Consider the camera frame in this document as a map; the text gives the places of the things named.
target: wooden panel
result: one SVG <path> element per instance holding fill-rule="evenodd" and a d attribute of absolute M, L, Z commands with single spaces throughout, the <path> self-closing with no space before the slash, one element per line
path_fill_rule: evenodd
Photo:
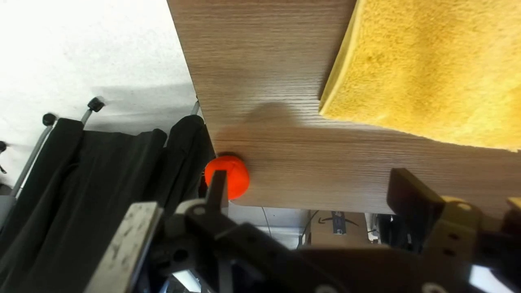
<path fill-rule="evenodd" d="M 351 0 L 170 0 L 216 148 L 253 169 L 242 203 L 388 210 L 392 167 L 501 215 L 521 192 L 521 158 L 325 120 L 320 93 Z"/>

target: yellow towel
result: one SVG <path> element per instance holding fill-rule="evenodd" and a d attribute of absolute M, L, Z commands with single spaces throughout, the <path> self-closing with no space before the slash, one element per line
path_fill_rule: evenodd
<path fill-rule="evenodd" d="M 521 148 L 521 0 L 359 0 L 328 119 Z"/>

